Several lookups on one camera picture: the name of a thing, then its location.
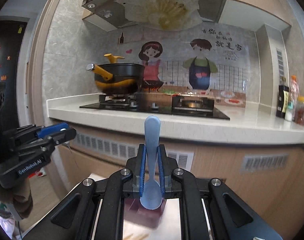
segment door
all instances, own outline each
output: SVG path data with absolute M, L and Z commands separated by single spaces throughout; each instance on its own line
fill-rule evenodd
M 0 21 L 0 82 L 6 83 L 5 103 L 0 116 L 2 130 L 19 127 L 16 72 L 26 25 L 25 22 Z

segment yellow jar lid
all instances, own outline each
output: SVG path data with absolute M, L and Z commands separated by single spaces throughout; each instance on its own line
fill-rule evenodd
M 298 101 L 303 102 L 304 103 L 304 97 L 303 96 L 298 96 Z

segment spoon handle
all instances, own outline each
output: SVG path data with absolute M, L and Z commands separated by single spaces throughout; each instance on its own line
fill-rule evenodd
M 156 116 L 149 116 L 144 122 L 145 146 L 147 149 L 147 161 L 149 178 L 154 180 L 156 168 L 156 152 L 159 146 L 161 122 Z

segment ceiling light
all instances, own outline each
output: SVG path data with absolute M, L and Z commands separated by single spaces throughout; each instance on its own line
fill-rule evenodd
M 88 4 L 88 8 L 92 9 L 92 8 L 94 8 L 94 7 L 95 7 L 95 4 L 94 4 L 94 3 Z

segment cartoon girl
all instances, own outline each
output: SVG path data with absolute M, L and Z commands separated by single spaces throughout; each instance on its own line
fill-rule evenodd
M 159 65 L 161 60 L 158 58 L 163 52 L 162 45 L 157 41 L 149 41 L 142 46 L 139 58 L 142 65 L 145 66 L 143 78 L 144 80 L 159 81 Z
M 196 53 L 195 58 L 184 62 L 183 67 L 189 69 L 189 83 L 193 89 L 207 90 L 210 86 L 211 73 L 217 73 L 218 69 L 214 62 L 205 57 L 205 50 L 211 50 L 212 45 L 203 39 L 194 39 L 190 42 Z

